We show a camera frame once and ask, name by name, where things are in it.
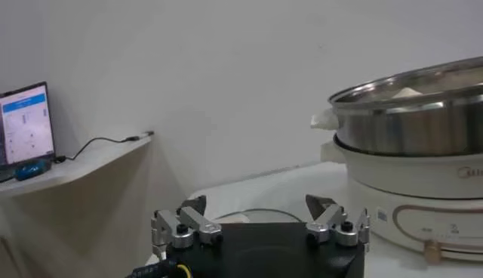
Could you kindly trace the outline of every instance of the power cord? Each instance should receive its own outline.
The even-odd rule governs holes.
[[[74,161],[77,158],[77,156],[79,154],[81,154],[85,150],[85,148],[87,148],[94,141],[108,141],[108,142],[112,142],[112,143],[116,143],[116,144],[122,144],[122,143],[125,143],[125,142],[138,141],[138,140],[143,139],[145,137],[152,136],[153,134],[154,134],[154,131],[147,131],[147,132],[144,132],[142,135],[130,136],[130,137],[126,137],[122,140],[116,140],[116,139],[111,139],[111,138],[107,138],[107,137],[94,137],[94,138],[90,139],[73,157],[57,156],[54,159],[54,163],[62,163],[66,160]]]
[[[186,278],[193,278],[193,275],[191,274],[191,270],[187,265],[178,264],[176,267],[181,269],[184,272],[184,275],[186,276]]]

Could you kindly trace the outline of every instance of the brand logo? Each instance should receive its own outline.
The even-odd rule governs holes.
[[[483,177],[483,169],[461,167],[458,169],[458,177],[459,178]]]

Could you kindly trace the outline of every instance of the white wall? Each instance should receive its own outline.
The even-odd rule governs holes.
[[[319,144],[332,134],[309,130],[309,119],[328,106],[330,94],[390,73],[481,55],[483,42],[479,0],[0,5],[0,89],[49,81],[61,152],[96,135],[156,132],[152,156],[141,159],[149,177],[136,179],[148,189],[126,185],[128,192],[141,186],[149,207],[173,207],[201,187],[316,161]],[[106,183],[108,174],[95,183]],[[58,194],[49,200],[62,207]],[[48,215],[49,208],[36,204]],[[17,230],[26,226],[17,223]],[[107,230],[117,226],[122,220]],[[82,258],[99,264],[97,255],[73,256],[70,263]],[[97,265],[92,271],[103,270]]]

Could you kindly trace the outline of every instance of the wall shelf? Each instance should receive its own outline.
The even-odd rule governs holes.
[[[64,163],[53,164],[50,171],[37,177],[24,181],[13,179],[0,184],[0,198],[18,196],[78,180],[150,141],[151,137],[145,137],[134,142],[93,147],[78,156],[75,161],[66,160]]]

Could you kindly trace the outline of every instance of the white table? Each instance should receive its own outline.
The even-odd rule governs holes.
[[[349,211],[348,187],[344,165],[322,163],[233,184],[200,190],[190,198],[206,195],[205,216],[213,219],[230,212],[252,208],[281,209],[304,221],[310,221],[305,195],[333,198]],[[148,263],[156,262],[152,256]],[[443,261],[427,266],[421,254],[396,246],[378,236],[371,236],[371,251],[366,258],[366,277],[391,278],[481,278],[483,263]]]

